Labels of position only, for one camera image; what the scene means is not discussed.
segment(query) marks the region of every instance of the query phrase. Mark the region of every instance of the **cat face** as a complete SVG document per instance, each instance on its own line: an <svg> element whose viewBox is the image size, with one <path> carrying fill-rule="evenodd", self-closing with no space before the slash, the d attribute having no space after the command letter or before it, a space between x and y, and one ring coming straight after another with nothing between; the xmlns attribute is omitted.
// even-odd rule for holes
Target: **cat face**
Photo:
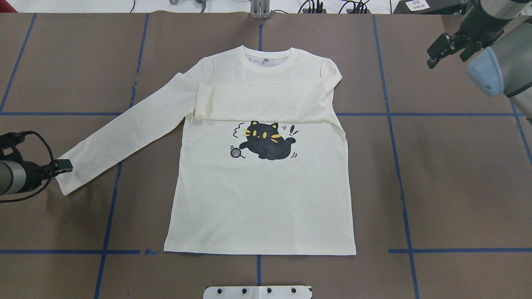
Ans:
<svg viewBox="0 0 532 299"><path fill-rule="evenodd" d="M272 123L272 124L266 124L266 123L259 123L258 121L252 121L251 125L247 128L247 130L244 130L246 132L247 140L252 142L260 142L260 141L269 141L278 143L277 139L281 139L282 137L279 134L279 131L277 128L279 127L278 123Z"/></svg>

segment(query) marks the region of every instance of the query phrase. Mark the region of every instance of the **squiggly line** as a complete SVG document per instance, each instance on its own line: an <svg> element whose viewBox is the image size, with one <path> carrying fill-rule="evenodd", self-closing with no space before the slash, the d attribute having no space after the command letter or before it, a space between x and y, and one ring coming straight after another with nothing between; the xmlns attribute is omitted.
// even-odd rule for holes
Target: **squiggly line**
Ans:
<svg viewBox="0 0 532 299"><path fill-rule="evenodd" d="M238 138L235 134L236 134L236 130L240 129L240 126L243 124L244 122L241 122L238 124L238 128L235 128L235 132L233 133L233 137L235 138Z"/></svg>

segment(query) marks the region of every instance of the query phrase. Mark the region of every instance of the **folded sleeve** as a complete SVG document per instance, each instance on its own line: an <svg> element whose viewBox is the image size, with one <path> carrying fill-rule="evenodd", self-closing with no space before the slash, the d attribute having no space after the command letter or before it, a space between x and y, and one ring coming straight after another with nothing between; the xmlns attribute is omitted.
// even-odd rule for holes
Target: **folded sleeve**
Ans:
<svg viewBox="0 0 532 299"><path fill-rule="evenodd" d="M81 141L60 159L70 159L73 171L57 176L64 195L161 138L192 113L198 84L208 81L210 62L200 60L103 128Z"/></svg>

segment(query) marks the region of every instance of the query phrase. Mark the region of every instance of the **white floor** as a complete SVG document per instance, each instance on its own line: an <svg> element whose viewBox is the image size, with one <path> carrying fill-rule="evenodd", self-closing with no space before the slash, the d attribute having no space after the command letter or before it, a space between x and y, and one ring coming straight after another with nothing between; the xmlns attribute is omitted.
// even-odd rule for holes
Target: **white floor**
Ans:
<svg viewBox="0 0 532 299"><path fill-rule="evenodd" d="M134 0L8 0L19 12L51 12L51 13L82 13L82 12L129 12L133 7ZM296 13L305 0L270 0L271 10L284 10ZM399 0L392 0L395 8ZM235 12L250 11L249 0L206 0L205 12ZM344 4L342 0L325 0L323 8L328 13L338 13ZM367 3L372 13L390 13L389 0L369 0ZM347 4L343 9L352 8ZM199 12L201 5L195 0L179 0L178 4L172 5L169 0L136 0L133 12L146 13L158 10L170 12Z"/></svg>

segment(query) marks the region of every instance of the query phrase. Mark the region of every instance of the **red object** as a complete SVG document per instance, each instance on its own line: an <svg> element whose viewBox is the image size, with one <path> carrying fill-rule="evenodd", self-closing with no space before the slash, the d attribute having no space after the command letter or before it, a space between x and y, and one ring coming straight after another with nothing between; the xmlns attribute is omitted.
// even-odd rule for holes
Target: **red object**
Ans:
<svg viewBox="0 0 532 299"><path fill-rule="evenodd" d="M7 2L7 0L0 0L0 12L16 12L16 10Z"/></svg>

